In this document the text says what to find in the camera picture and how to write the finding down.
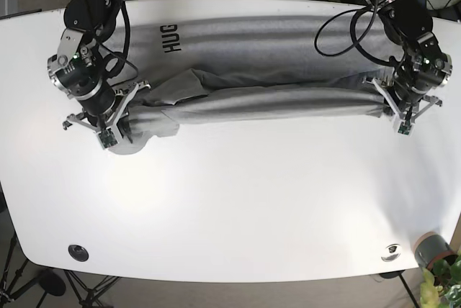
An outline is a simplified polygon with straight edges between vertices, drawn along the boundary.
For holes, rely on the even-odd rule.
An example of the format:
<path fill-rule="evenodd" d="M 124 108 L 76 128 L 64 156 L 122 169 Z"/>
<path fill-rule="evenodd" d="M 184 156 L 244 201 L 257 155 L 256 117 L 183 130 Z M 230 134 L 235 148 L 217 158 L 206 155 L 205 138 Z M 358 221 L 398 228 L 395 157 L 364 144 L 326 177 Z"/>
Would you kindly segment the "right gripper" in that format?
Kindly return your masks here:
<path fill-rule="evenodd" d="M 113 55 L 89 53 L 87 58 L 90 63 L 77 55 L 63 68 L 58 65 L 58 56 L 53 55 L 49 58 L 49 77 L 55 87 L 77 100 L 83 109 L 79 114 L 68 115 L 63 129 L 78 124 L 93 132 L 102 148 L 108 150 L 132 139 L 127 120 L 130 107 L 140 104 L 151 85 L 148 81 L 124 81 L 113 86 L 113 90 L 107 80 L 119 73 L 122 65 L 116 63 L 108 71 L 106 66 L 115 59 Z"/>

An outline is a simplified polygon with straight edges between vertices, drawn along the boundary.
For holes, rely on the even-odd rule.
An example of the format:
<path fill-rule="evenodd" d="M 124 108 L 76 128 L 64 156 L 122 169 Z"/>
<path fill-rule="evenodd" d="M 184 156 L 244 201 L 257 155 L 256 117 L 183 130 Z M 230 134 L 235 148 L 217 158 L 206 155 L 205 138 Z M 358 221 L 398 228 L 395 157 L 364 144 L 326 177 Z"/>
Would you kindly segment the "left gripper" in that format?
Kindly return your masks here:
<path fill-rule="evenodd" d="M 393 67 L 393 97 L 382 87 L 380 79 L 372 78 L 371 84 L 392 109 L 396 132 L 409 136 L 419 117 L 434 106 L 443 106 L 440 98 L 427 94 L 448 82 L 452 61 L 445 53 L 429 57 L 423 53 L 405 53 L 400 61 L 393 58 Z"/>

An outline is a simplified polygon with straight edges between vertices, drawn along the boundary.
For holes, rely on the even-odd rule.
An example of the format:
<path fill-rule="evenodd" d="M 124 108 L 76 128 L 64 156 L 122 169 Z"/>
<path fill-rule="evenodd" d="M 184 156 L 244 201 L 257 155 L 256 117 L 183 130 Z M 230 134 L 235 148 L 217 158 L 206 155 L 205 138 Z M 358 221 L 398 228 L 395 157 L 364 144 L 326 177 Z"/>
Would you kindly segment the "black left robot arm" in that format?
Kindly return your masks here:
<path fill-rule="evenodd" d="M 369 61 L 393 69 L 389 78 L 373 78 L 372 85 L 381 94 L 393 113 L 395 131 L 410 135 L 416 120 L 442 100 L 429 95 L 432 89 L 445 86 L 452 75 L 451 57 L 443 53 L 433 32 L 433 18 L 426 0 L 365 0 L 366 6 L 351 11 L 349 23 L 351 45 L 338 55 L 357 50 Z M 380 19 L 388 38 L 403 49 L 401 59 L 391 56 L 387 61 L 369 54 L 361 45 L 372 29 L 367 26 L 361 35 L 356 25 L 365 13 L 373 22 Z"/>

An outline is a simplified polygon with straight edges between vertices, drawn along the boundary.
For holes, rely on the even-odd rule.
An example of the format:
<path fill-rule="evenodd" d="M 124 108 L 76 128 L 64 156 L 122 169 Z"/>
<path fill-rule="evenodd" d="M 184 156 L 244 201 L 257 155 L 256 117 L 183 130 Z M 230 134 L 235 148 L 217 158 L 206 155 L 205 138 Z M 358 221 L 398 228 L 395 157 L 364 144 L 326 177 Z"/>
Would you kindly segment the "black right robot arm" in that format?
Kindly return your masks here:
<path fill-rule="evenodd" d="M 129 78 L 111 85 L 128 60 L 131 27 L 127 0 L 71 0 L 64 11 L 65 30 L 57 53 L 48 58 L 51 83 L 82 107 L 63 128 L 78 124 L 92 131 L 105 150 L 119 150 L 133 141 L 128 104 L 150 85 Z"/>

